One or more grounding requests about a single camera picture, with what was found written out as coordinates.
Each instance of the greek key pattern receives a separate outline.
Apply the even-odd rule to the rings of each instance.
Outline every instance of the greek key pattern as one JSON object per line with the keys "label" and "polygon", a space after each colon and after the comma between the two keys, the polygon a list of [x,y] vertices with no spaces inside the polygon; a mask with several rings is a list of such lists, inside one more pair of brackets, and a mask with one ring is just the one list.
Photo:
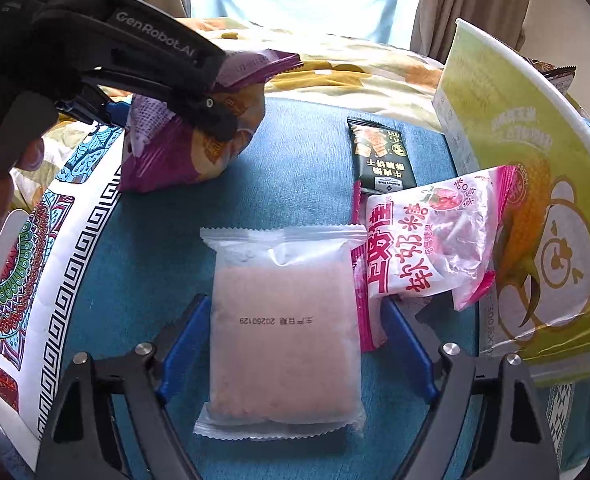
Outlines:
{"label": "greek key pattern", "polygon": [[46,428],[48,413],[57,393],[61,356],[66,340],[70,312],[99,234],[106,225],[108,217],[120,197],[117,189],[120,179],[121,168],[115,172],[112,180],[106,185],[100,195],[99,202],[90,213],[86,225],[73,248],[73,254],[66,264],[64,279],[57,291],[55,308],[48,324],[48,339],[44,346],[41,368],[40,415],[37,422],[37,431],[40,438]]}
{"label": "greek key pattern", "polygon": [[570,419],[574,384],[556,384],[551,388],[548,397],[546,418],[553,437],[553,445],[557,453],[557,463],[561,464],[564,438]]}

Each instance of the blue tablecloth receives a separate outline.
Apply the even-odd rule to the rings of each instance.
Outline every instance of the blue tablecloth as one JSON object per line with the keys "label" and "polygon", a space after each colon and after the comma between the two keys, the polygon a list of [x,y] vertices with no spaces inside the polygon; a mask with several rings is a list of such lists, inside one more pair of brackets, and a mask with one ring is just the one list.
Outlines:
{"label": "blue tablecloth", "polygon": [[[95,358],[126,352],[152,339],[194,294],[211,293],[215,254],[199,238],[202,226],[269,229],[348,222],[354,182],[348,115],[400,130],[419,185],[455,176],[440,134],[344,108],[268,99],[251,145],[219,178],[121,197],[76,297],[63,362],[80,350]],[[456,313],[446,295],[422,316],[443,341],[476,352],[475,309]],[[169,413],[205,479],[389,479],[427,413],[411,393],[403,366],[386,346],[363,356],[368,417],[363,436],[343,430],[295,441],[222,442],[194,435],[208,396],[207,349]],[[147,478],[124,421],[125,407],[117,409],[136,478]],[[458,478],[463,469],[475,413],[469,410],[449,478]]]}

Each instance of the pink candy bag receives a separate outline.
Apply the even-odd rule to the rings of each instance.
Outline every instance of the pink candy bag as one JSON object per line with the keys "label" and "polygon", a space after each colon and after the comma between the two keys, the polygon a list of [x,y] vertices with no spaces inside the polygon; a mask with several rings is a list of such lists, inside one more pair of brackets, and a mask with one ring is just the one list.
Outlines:
{"label": "pink candy bag", "polygon": [[368,298],[432,296],[452,290],[456,310],[482,297],[513,166],[369,197]]}

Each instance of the mandala pattern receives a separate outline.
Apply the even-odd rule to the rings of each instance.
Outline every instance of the mandala pattern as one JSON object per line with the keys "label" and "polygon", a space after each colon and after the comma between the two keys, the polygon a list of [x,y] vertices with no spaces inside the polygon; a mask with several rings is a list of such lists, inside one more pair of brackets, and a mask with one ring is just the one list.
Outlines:
{"label": "mandala pattern", "polygon": [[88,134],[77,147],[75,153],[68,159],[68,162],[57,173],[55,178],[60,182],[71,182],[73,184],[86,182],[104,154],[123,131],[123,128],[118,126],[99,124],[94,132]]}
{"label": "mandala pattern", "polygon": [[0,277],[0,354],[22,368],[30,308],[41,272],[74,198],[50,190],[28,217]]}
{"label": "mandala pattern", "polygon": [[17,381],[0,368],[0,397],[12,409],[19,412],[19,388]]}

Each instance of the white wall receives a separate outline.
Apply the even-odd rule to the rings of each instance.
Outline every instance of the white wall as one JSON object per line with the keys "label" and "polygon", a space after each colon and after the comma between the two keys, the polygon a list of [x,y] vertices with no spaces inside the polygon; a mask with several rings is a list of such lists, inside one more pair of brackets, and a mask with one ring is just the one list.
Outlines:
{"label": "white wall", "polygon": [[590,115],[590,6],[586,0],[530,0],[520,51],[557,66],[576,65],[570,95]]}

